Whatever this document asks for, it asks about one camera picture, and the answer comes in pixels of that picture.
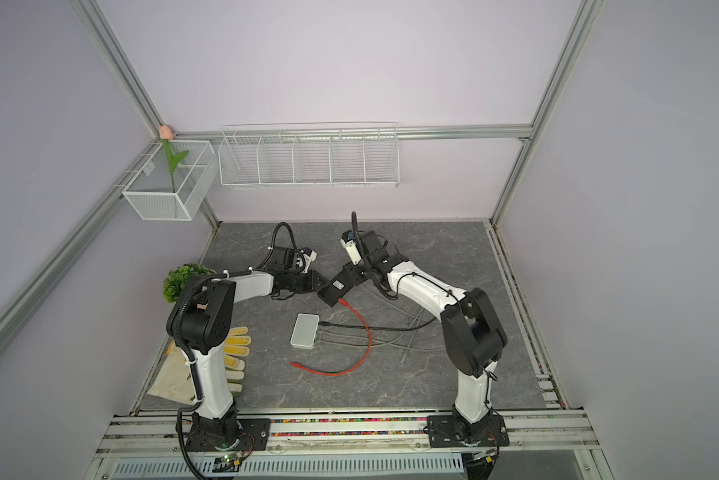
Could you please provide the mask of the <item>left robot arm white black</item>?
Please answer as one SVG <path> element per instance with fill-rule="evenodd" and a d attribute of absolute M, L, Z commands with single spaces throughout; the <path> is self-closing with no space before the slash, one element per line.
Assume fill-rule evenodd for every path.
<path fill-rule="evenodd" d="M 183 353 L 195 389 L 195 400 L 178 412 L 182 446 L 189 452 L 247 449 L 238 408 L 230 390 L 225 343 L 235 306 L 258 298 L 318 291 L 327 283 L 312 269 L 317 253 L 310 248 L 272 247 L 257 268 L 193 276 L 167 322 L 169 336 Z"/>

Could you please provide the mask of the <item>white network switch box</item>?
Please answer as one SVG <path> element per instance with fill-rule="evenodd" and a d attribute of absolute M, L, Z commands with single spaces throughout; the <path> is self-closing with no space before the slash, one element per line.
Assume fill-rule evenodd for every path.
<path fill-rule="evenodd" d="M 321 317 L 318 314 L 299 313 L 297 315 L 291 346 L 296 349 L 311 350 L 315 347 Z"/>

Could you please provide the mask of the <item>black network switch box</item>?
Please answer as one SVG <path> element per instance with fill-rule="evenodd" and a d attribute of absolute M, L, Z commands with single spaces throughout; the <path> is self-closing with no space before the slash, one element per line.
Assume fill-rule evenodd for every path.
<path fill-rule="evenodd" d="M 351 285 L 347 285 L 340 280 L 334 280 L 318 292 L 318 297 L 327 306 L 334 307 L 351 289 Z"/>

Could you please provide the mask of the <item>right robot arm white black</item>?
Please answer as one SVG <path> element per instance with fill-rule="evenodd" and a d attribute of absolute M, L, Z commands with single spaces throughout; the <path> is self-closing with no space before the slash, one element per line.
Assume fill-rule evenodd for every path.
<path fill-rule="evenodd" d="M 505 422 L 491 405 L 495 368 L 507 346 L 507 333 L 485 291 L 465 290 L 421 270 L 409 257 L 387 251 L 373 231 L 348 230 L 341 244 L 350 261 L 318 292 L 334 306 L 344 303 L 351 289 L 371 281 L 387 299 L 405 297 L 441 323 L 445 352 L 457 368 L 453 417 L 443 436 L 465 445 L 491 441 L 509 444 Z"/>

